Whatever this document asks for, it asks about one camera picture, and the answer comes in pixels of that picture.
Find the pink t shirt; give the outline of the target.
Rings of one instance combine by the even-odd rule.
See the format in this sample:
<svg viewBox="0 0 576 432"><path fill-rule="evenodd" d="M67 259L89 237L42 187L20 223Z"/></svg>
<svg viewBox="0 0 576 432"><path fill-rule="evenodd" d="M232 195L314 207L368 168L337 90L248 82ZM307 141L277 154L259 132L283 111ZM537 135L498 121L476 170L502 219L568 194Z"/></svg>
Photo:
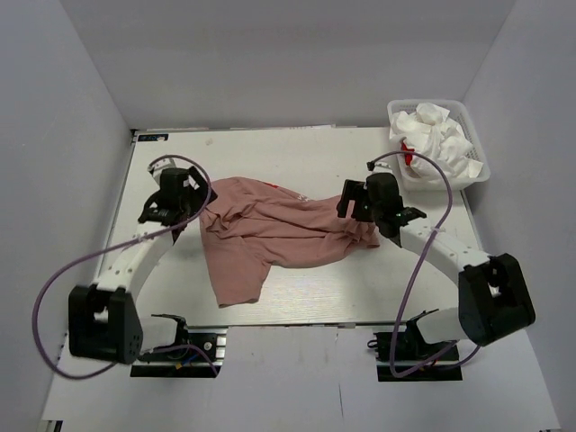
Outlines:
<svg viewBox="0 0 576 432"><path fill-rule="evenodd" d="M257 302L272 266L311 268L380 245L375 226L337 215L338 196L300 193L240 176L212 185L200 216L202 246L219 307Z"/></svg>

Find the white t shirt red print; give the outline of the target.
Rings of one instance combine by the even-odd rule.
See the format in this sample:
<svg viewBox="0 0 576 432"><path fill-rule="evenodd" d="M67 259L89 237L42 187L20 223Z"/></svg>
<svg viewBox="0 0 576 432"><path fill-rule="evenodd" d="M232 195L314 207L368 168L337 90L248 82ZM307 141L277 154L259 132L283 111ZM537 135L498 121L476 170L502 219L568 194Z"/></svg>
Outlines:
<svg viewBox="0 0 576 432"><path fill-rule="evenodd" d="M491 176L487 159L481 147L473 143L470 151L465 156L470 162L468 167L472 169L472 173L476 174L476 176L469 177L465 172L460 175L454 175L444 168L446 178L454 191L461 191L471 185L486 182ZM411 157L411 163L408 165L406 163L408 157L409 155L398 156L400 179L405 189L417 192L442 191L446 189L445 182L435 167L425 159L414 156Z"/></svg>

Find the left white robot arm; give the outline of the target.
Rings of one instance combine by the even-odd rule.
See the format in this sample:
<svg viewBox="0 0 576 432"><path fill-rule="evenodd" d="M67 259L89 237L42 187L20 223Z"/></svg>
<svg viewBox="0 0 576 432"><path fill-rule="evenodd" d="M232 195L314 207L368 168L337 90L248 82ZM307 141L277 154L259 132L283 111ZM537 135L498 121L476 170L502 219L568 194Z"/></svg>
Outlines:
<svg viewBox="0 0 576 432"><path fill-rule="evenodd" d="M79 285L68 296L72 356L131 365L158 349L172 359L189 351L184 318L141 317L136 300L162 256L217 194L195 166L168 163L149 172L158 189L143 205L132 242L90 285Z"/></svg>

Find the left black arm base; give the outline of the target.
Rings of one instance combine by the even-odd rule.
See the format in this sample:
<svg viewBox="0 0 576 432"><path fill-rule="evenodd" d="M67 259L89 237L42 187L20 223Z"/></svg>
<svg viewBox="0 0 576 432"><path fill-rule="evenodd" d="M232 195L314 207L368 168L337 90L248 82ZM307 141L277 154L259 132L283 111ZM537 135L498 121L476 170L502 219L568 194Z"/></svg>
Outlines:
<svg viewBox="0 0 576 432"><path fill-rule="evenodd" d="M188 328L179 349L142 355L130 369L131 378L214 379L226 349L227 328Z"/></svg>

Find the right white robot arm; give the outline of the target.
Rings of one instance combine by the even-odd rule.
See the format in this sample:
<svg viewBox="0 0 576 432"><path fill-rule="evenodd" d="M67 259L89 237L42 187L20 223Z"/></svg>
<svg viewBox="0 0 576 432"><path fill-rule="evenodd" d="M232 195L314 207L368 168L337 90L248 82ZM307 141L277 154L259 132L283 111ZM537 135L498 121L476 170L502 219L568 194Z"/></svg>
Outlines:
<svg viewBox="0 0 576 432"><path fill-rule="evenodd" d="M456 307L407 322L406 346L416 358L430 357L447 341L468 339L486 347L535 323L519 262L510 254L491 256L467 247L435 227L423 211L404 205L394 175L346 180L337 215L374 223L384 238L420 255L456 285Z"/></svg>

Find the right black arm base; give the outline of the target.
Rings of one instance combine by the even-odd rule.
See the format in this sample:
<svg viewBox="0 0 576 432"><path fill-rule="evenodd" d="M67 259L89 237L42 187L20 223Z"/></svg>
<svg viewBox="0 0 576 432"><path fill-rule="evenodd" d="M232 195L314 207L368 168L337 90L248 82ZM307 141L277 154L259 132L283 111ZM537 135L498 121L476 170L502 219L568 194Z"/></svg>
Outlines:
<svg viewBox="0 0 576 432"><path fill-rule="evenodd" d="M391 346L391 331L374 333L372 339L367 342L368 351L375 355L379 383L460 382L463 379L461 367L457 365L460 361L458 348L452 346L450 342L430 345L416 342L413 337L400 332L394 354L394 364L398 373L408 370L445 347L449 347L449 350L437 360L428 362L416 372L403 378L397 378L391 372L389 365Z"/></svg>

